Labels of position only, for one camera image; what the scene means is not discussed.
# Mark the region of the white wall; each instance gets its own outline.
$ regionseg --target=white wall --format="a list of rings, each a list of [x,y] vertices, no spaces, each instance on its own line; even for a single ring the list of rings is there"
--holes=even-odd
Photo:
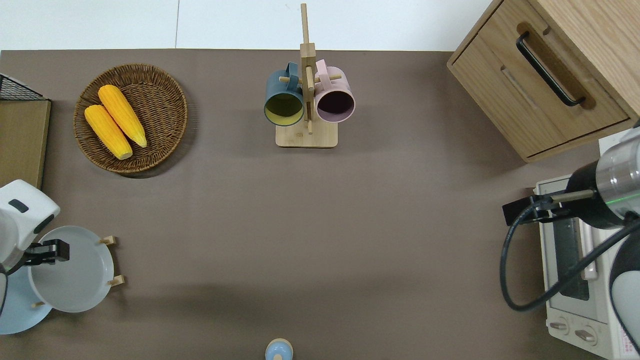
[[[452,51],[490,0],[307,0],[317,49]],[[298,49],[300,2],[0,0],[5,49]]]

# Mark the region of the wooden base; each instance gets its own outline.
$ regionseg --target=wooden base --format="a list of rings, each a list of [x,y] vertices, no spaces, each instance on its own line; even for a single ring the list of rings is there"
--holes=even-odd
[[[309,134],[307,121],[300,120],[291,126],[276,126],[276,144],[279,147],[336,147],[338,124],[323,120],[312,121],[313,133]]]

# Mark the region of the wire basket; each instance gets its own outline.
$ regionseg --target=wire basket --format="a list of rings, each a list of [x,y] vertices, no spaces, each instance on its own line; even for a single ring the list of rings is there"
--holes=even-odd
[[[0,100],[47,100],[26,85],[0,74]]]
[[[84,117],[84,110],[100,104],[102,85],[117,86],[138,116],[147,147],[131,144],[133,155],[118,160],[104,146]],[[134,174],[164,161],[178,146],[187,126],[187,100],[176,80],[159,67],[130,63],[95,78],[82,92],[74,112],[74,134],[84,155],[98,167],[118,174]]]

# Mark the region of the mug handle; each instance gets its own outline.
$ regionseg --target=mug handle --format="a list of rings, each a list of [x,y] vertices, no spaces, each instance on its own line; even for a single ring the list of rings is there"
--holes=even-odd
[[[287,65],[287,76],[289,77],[289,83],[287,84],[287,91],[295,92],[298,87],[298,64],[290,61]]]
[[[316,61],[316,67],[318,69],[318,77],[320,78],[320,84],[322,89],[327,91],[331,88],[331,79],[329,79],[329,70],[326,68],[324,59]]]

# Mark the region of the wooden mug stand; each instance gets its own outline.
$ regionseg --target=wooden mug stand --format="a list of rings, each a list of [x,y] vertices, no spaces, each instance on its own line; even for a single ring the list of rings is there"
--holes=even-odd
[[[336,147],[338,145],[338,124],[323,121],[316,115],[315,83],[320,82],[320,79],[314,78],[317,70],[316,45],[309,42],[307,4],[301,4],[300,9],[302,11],[303,37],[303,43],[300,44],[302,71],[300,80],[302,82],[302,98],[305,102],[305,117],[291,126],[276,126],[276,144],[280,147]],[[281,77],[280,80],[288,82],[289,78]]]

